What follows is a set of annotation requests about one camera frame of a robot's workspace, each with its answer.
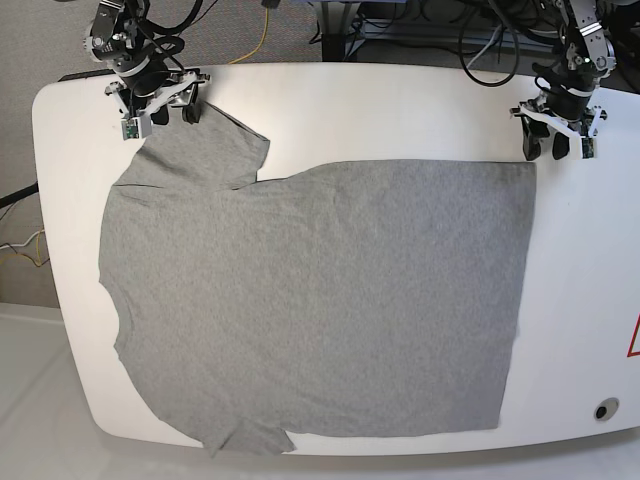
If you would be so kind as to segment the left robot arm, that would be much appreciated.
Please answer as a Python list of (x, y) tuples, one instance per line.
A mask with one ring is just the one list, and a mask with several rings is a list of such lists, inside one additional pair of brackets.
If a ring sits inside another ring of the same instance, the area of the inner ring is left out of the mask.
[[(591, 159), (597, 153), (599, 127), (608, 118), (606, 110), (593, 105), (591, 99), (617, 65), (614, 47), (600, 20), (596, 1), (551, 1), (547, 8), (555, 17), (551, 37), (534, 32), (502, 1), (473, 1), (471, 12), (458, 31), (457, 57), (462, 71), (475, 84), (499, 88), (518, 73), (523, 37), (549, 46), (554, 53), (552, 63), (531, 66), (538, 94), (510, 109), (510, 115), (520, 121), (524, 159), (533, 162), (546, 152), (555, 160), (571, 156)], [(497, 28), (480, 50), (469, 54), (464, 51), (465, 34), (482, 12), (493, 15)], [(511, 37), (513, 66), (500, 80), (483, 80), (472, 72), (472, 65), (503, 34)]]

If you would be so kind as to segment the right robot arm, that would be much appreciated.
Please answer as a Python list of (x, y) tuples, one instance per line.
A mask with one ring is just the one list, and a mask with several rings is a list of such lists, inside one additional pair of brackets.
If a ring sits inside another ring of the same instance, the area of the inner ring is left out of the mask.
[(196, 1), (178, 25), (161, 26), (148, 19), (149, 1), (101, 1), (88, 27), (84, 48), (94, 61), (105, 64), (117, 77), (105, 95), (121, 114), (126, 140), (143, 139), (155, 125), (169, 122), (169, 110), (181, 111), (182, 120), (200, 120), (199, 87), (209, 76), (186, 68), (177, 55), (185, 46), (182, 32), (202, 9)]

